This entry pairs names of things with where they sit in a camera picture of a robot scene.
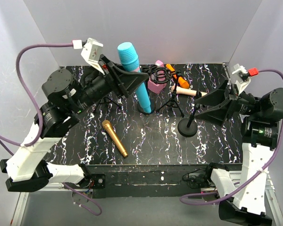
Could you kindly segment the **beige microphone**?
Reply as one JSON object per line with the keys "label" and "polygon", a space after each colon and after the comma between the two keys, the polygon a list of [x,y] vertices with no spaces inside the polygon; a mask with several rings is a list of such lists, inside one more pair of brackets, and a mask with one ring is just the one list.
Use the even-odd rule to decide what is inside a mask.
{"label": "beige microphone", "polygon": [[[175,85],[171,87],[171,92],[175,90]],[[176,87],[176,94],[188,95],[188,96],[196,96],[197,91],[192,89],[185,89],[179,86]],[[206,92],[200,92],[201,96],[206,95]]]}

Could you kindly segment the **round base shock-mount stand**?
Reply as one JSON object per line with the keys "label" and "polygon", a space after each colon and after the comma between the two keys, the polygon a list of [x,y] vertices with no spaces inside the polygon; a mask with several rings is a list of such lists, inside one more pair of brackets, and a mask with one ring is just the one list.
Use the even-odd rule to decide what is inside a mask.
{"label": "round base shock-mount stand", "polygon": [[[167,84],[172,78],[172,73],[170,72],[169,69],[164,67],[158,67],[157,65],[152,65],[149,67],[141,67],[141,71],[143,73],[147,73],[149,75],[148,81],[154,82],[155,85]],[[150,113],[146,113],[139,103],[137,104],[137,109],[140,113],[144,115],[149,115],[152,114],[156,108],[156,104],[151,98],[150,98],[150,106],[151,106]]]}

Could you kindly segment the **right round base stand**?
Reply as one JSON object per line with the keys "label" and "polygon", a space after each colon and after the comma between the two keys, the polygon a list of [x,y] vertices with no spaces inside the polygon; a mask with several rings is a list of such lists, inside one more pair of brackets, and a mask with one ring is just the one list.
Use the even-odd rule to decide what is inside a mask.
{"label": "right round base stand", "polygon": [[195,103],[194,109],[189,118],[183,118],[177,125],[178,132],[184,137],[193,137],[198,131],[198,125],[195,121],[195,113],[200,109],[200,104]]}

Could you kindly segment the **black tripod stand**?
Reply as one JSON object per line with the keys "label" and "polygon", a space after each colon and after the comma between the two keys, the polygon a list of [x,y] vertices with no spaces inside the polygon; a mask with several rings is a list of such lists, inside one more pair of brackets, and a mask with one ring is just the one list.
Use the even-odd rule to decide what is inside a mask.
{"label": "black tripod stand", "polygon": [[184,117],[184,113],[182,112],[178,102],[175,100],[175,97],[176,97],[176,87],[179,84],[179,78],[182,77],[182,73],[181,73],[181,70],[174,71],[174,73],[176,75],[175,90],[173,92],[171,92],[171,98],[167,102],[165,102],[160,108],[155,110],[155,112],[158,113],[163,107],[167,106],[169,108],[177,108],[177,109],[179,109],[181,117]]}
{"label": "black tripod stand", "polygon": [[113,99],[109,98],[109,97],[103,97],[95,106],[94,110],[93,110],[93,114],[96,113],[98,107],[100,105],[105,105],[107,109],[111,108],[112,105],[115,105],[117,108],[122,108],[122,106],[120,104],[118,104],[117,102],[115,102]]}

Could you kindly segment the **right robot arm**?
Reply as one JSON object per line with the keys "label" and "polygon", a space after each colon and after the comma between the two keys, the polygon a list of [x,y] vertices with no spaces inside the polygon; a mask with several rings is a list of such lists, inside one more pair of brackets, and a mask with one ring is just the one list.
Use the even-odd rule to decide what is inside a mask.
{"label": "right robot arm", "polygon": [[264,193],[268,166],[278,144],[279,122],[283,119],[283,88],[262,97],[239,91],[237,85],[227,89],[223,82],[196,100],[206,108],[196,119],[221,126],[233,114],[244,115],[241,126],[242,169],[240,186],[235,187],[228,167],[210,163],[205,176],[219,194],[218,214],[221,220],[241,226],[269,226]]}

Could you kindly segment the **gold microphone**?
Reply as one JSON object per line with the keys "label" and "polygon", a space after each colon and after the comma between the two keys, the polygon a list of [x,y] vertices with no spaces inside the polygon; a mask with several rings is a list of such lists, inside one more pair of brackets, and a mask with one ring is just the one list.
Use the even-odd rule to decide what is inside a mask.
{"label": "gold microphone", "polygon": [[119,139],[119,137],[117,136],[116,132],[114,131],[114,128],[112,126],[112,124],[110,123],[110,121],[108,120],[104,120],[102,122],[102,126],[104,128],[104,130],[109,134],[109,136],[111,137],[112,141],[114,142],[114,144],[116,145],[117,149],[119,150],[119,152],[121,153],[121,155],[126,158],[128,157],[128,153],[127,150],[125,149],[125,147],[123,146],[121,140]]}

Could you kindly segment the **blue microphone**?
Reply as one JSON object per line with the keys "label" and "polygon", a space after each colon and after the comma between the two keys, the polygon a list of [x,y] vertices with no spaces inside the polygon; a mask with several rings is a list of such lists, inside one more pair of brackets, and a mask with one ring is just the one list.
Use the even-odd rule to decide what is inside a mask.
{"label": "blue microphone", "polygon": [[125,71],[132,73],[135,79],[136,95],[138,103],[144,113],[151,113],[151,102],[145,86],[146,76],[143,76],[140,70],[139,56],[131,42],[123,42],[117,47],[120,63]]}

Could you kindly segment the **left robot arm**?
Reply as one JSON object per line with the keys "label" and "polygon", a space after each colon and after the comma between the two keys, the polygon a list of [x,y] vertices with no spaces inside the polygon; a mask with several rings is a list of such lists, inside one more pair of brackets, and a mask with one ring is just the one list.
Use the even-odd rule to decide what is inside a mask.
{"label": "left robot arm", "polygon": [[78,122],[78,115],[114,92],[117,97],[129,97],[148,79],[148,74],[128,72],[120,64],[100,56],[99,69],[87,67],[80,79],[69,70],[54,71],[42,85],[47,103],[34,118],[27,141],[40,135],[32,146],[21,145],[9,159],[0,161],[8,175],[10,192],[35,192],[51,183],[72,183],[87,188],[95,177],[84,164],[56,165],[44,156]]}

